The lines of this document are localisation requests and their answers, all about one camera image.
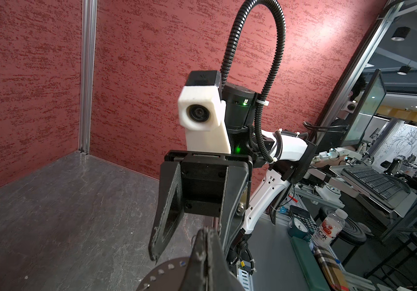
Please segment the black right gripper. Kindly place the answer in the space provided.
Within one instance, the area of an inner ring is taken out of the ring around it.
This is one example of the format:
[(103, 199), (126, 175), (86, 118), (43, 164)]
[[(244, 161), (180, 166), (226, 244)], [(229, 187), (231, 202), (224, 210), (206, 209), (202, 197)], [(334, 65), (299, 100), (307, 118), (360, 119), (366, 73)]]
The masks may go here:
[(223, 254), (228, 254), (247, 208), (252, 166), (248, 155), (169, 151), (161, 164), (150, 259), (159, 260), (185, 213), (218, 217)]

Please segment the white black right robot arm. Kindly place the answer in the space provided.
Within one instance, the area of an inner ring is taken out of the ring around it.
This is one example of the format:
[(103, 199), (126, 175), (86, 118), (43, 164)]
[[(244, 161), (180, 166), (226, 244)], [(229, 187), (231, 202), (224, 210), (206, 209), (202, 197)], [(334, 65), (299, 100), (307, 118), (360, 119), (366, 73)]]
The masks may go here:
[(308, 170), (312, 145), (294, 133), (275, 132), (275, 155), (266, 180), (252, 191), (252, 171), (264, 160), (251, 150), (230, 150), (226, 103), (217, 86), (184, 86), (178, 98), (186, 151), (170, 151), (161, 164), (159, 201), (149, 242), (157, 261), (187, 213), (218, 218), (218, 234), (226, 257), (239, 255), (266, 207)]

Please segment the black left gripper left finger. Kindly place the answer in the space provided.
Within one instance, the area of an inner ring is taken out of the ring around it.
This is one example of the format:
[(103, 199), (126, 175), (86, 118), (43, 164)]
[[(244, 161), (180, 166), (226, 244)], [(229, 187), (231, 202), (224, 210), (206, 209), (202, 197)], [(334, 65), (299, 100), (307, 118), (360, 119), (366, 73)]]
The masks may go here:
[(205, 291), (207, 284), (207, 235), (209, 229), (198, 231), (187, 268), (181, 283), (182, 291)]

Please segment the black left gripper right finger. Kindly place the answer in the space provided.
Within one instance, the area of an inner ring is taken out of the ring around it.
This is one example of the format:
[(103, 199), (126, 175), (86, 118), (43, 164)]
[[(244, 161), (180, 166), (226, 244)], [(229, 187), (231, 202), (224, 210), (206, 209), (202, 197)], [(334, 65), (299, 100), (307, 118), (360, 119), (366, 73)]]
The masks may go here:
[(225, 261), (219, 236), (214, 229), (206, 229), (208, 291), (243, 291), (237, 277), (231, 273)]

